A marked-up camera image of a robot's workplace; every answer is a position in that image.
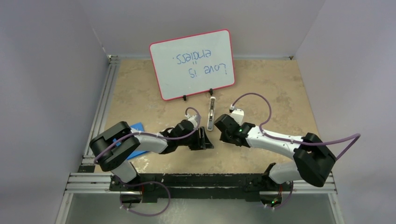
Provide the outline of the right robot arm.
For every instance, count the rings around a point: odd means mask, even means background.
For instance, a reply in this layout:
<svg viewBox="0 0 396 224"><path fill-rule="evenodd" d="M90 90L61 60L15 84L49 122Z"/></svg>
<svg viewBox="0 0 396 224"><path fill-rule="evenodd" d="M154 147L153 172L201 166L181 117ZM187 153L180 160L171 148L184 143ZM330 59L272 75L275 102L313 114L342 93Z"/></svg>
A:
<svg viewBox="0 0 396 224"><path fill-rule="evenodd" d="M220 140L236 146L253 147L280 154L291 161L270 165L262 177L263 186L273 190L280 184L304 180L315 187L323 187L335 162L335 155L313 134L288 136L260 130L252 123L239 124L223 114L214 122L220 130Z"/></svg>

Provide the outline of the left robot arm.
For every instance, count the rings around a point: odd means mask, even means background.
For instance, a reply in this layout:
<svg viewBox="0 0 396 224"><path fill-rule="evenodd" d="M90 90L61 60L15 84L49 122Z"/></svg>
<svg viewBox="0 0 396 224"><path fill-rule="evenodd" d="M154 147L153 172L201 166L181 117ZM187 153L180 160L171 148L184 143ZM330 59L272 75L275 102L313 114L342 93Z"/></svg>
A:
<svg viewBox="0 0 396 224"><path fill-rule="evenodd" d="M139 186L139 175L128 157L135 151L147 151L157 154L169 154L179 146L190 150L213 149L204 127L199 127L193 118L184 119L174 127L159 133L147 133L133 129L127 122L121 121L102 134L93 138L89 147L102 171L111 172L121 180L128 191Z"/></svg>

